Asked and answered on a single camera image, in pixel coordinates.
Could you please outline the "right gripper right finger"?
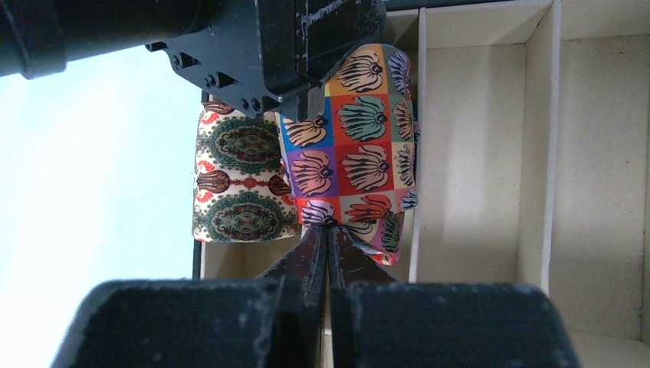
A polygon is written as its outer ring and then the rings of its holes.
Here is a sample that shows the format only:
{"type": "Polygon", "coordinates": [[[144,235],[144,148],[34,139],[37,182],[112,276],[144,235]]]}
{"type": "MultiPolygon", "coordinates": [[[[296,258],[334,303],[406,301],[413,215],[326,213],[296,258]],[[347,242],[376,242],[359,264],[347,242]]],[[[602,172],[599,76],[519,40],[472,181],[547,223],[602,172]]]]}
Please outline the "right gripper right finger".
{"type": "Polygon", "coordinates": [[[559,312],[525,283],[405,283],[326,230],[337,367],[577,367],[559,312]]]}

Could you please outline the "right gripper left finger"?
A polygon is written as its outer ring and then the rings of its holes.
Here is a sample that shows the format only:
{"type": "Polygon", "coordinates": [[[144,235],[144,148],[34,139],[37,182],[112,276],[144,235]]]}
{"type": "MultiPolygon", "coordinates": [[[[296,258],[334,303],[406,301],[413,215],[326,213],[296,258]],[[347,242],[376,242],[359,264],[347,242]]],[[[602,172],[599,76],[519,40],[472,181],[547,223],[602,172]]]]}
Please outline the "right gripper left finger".
{"type": "Polygon", "coordinates": [[[132,280],[82,301],[55,367],[317,367],[326,232],[250,280],[132,280]]]}

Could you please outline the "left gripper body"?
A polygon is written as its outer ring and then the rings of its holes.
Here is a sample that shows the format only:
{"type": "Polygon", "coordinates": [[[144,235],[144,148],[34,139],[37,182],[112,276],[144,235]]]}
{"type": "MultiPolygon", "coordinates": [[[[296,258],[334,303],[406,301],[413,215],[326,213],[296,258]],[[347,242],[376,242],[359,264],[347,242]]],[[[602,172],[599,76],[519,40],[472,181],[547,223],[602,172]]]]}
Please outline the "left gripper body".
{"type": "Polygon", "coordinates": [[[284,102],[282,1],[3,1],[1,74],[27,79],[70,61],[145,46],[250,117],[284,102]]]}

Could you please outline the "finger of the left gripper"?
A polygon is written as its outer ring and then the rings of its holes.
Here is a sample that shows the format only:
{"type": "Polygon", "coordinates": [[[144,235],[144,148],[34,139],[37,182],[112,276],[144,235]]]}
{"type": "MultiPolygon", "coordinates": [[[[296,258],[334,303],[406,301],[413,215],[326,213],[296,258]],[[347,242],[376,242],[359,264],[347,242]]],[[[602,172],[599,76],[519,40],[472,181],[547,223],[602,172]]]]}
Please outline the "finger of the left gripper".
{"type": "Polygon", "coordinates": [[[381,1],[256,1],[264,91],[257,114],[273,110],[294,120],[324,111],[324,85],[360,45],[384,31],[381,1]]]}

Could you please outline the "colourful patterned tie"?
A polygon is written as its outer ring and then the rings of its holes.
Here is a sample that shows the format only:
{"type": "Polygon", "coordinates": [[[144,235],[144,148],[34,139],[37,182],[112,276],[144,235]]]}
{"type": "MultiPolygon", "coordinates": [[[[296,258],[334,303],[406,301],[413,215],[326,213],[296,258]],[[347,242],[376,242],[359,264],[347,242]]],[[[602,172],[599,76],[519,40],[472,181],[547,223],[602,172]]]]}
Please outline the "colourful patterned tie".
{"type": "Polygon", "coordinates": [[[326,82],[322,113],[277,116],[299,223],[346,228],[381,265],[399,260],[404,214],[418,204],[410,70],[404,51],[365,44],[326,82]]]}

